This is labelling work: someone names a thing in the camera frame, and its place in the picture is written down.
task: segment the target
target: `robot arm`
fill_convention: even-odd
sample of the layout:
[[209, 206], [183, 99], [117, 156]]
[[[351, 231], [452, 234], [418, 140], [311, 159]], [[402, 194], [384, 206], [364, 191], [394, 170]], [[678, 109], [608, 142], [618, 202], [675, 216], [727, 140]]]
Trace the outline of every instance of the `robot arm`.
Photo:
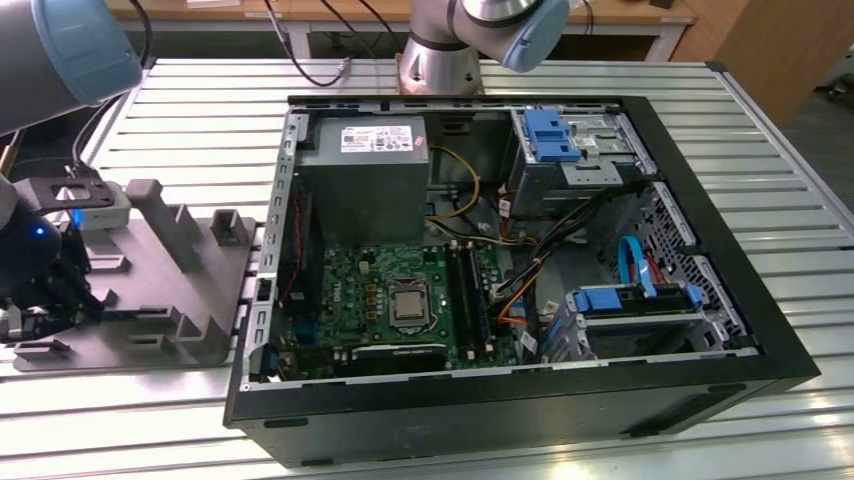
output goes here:
[[101, 0], [0, 1], [0, 136], [133, 88], [139, 59]]
[[400, 60], [407, 94], [470, 95], [482, 89], [478, 51], [516, 72], [546, 59], [576, 0], [412, 0]]

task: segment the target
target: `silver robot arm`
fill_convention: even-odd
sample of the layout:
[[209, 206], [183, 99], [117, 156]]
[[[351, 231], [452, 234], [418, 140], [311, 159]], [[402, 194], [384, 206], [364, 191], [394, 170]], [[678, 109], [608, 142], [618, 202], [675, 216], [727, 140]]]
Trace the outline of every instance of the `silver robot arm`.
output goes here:
[[402, 93], [478, 93], [478, 51], [511, 70], [530, 71], [560, 39], [571, 3], [580, 0], [412, 0]]

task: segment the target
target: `desk leg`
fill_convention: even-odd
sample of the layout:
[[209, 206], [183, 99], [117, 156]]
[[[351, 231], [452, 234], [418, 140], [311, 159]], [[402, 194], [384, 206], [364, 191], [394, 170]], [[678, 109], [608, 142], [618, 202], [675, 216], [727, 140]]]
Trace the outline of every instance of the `desk leg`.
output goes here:
[[650, 47], [646, 55], [647, 62], [668, 62], [682, 34], [684, 33], [684, 25], [664, 25]]
[[311, 58], [311, 46], [308, 45], [308, 32], [311, 26], [308, 22], [288, 22], [288, 38], [293, 56], [297, 59]]

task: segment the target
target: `blue plastic latch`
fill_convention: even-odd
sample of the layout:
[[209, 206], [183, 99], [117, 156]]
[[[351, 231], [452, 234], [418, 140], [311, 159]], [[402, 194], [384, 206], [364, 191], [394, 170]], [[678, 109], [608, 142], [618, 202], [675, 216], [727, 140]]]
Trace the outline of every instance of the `blue plastic latch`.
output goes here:
[[694, 304], [694, 308], [700, 308], [703, 306], [703, 291], [699, 287], [692, 283], [688, 283], [688, 286], [684, 287], [684, 293]]
[[590, 309], [594, 311], [623, 308], [615, 288], [586, 288], [582, 293], [587, 297]]
[[579, 312], [586, 312], [587, 310], [590, 310], [590, 302], [587, 301], [587, 295], [584, 295], [584, 292], [575, 292], [572, 294], [572, 299], [575, 300], [575, 309]]
[[524, 128], [538, 162], [578, 162], [582, 151], [555, 110], [526, 110]]

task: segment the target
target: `open computer tower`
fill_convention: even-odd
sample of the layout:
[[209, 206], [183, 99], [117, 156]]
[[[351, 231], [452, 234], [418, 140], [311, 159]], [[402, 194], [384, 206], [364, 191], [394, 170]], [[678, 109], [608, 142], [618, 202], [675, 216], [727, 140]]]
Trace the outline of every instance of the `open computer tower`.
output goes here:
[[646, 99], [291, 99], [225, 425], [288, 466], [664, 435], [819, 374]]

